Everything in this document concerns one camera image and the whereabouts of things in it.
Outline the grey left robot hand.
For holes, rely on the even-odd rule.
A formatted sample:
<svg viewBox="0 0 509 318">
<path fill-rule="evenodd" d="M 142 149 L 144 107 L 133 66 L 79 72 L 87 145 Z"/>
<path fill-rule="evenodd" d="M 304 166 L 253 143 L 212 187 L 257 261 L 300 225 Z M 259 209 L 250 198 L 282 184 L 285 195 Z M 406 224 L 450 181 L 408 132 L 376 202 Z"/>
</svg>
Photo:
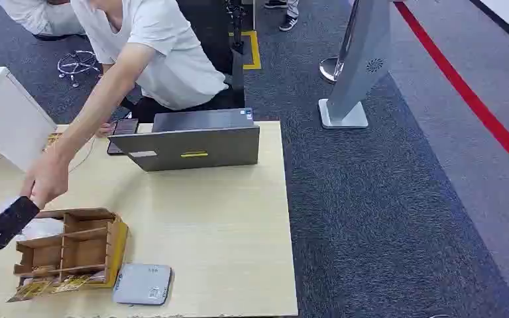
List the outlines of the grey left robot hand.
<svg viewBox="0 0 509 318">
<path fill-rule="evenodd" d="M 34 219 L 40 209 L 26 196 L 20 196 L 0 213 L 0 250 Z"/>
</svg>

